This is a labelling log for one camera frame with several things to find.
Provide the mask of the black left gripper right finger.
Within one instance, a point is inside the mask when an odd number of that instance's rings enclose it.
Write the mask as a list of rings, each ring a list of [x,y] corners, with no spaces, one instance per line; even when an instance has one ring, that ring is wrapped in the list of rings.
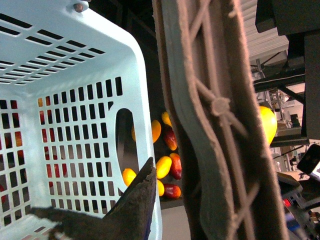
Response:
[[[113,208],[103,218],[105,240],[147,240],[156,199],[157,180],[149,157]]]

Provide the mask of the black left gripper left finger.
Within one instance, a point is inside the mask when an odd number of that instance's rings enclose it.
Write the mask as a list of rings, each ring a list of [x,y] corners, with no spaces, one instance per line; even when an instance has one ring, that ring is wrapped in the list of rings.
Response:
[[[30,214],[56,223],[48,234],[49,240],[56,240],[57,233],[63,233],[72,240],[107,238],[103,220],[98,217],[54,207],[33,207],[30,209]]]

